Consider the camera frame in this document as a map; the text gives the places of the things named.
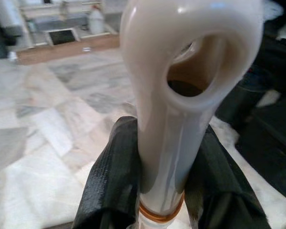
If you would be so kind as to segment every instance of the pipe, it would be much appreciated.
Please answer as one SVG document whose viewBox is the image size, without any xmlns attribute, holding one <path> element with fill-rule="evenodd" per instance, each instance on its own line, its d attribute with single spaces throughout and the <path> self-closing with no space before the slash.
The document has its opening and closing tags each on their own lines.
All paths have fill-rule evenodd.
<svg viewBox="0 0 286 229">
<path fill-rule="evenodd" d="M 129 1 L 121 48 L 137 104 L 141 205 L 151 215 L 176 211 L 207 125 L 252 64 L 262 26 L 260 0 Z"/>
</svg>

